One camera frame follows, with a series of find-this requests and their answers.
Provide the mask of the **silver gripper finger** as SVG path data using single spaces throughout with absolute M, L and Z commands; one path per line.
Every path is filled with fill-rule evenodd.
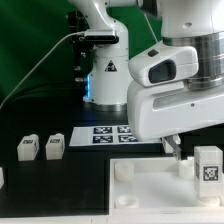
M 181 148 L 180 148 L 181 139 L 179 135 L 176 134 L 168 136 L 166 137 L 166 141 L 173 149 L 173 156 L 176 158 L 177 161 L 179 161 L 181 159 Z

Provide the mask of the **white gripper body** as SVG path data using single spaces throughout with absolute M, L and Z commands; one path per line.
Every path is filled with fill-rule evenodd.
M 149 141 L 224 123 L 224 85 L 189 91 L 184 82 L 144 88 L 132 81 L 128 123 L 139 141 Z

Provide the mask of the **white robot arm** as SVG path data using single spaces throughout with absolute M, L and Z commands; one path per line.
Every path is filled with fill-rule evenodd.
M 224 123 L 224 0 L 129 0 L 162 19 L 162 40 L 129 61 L 128 122 L 140 141 Z

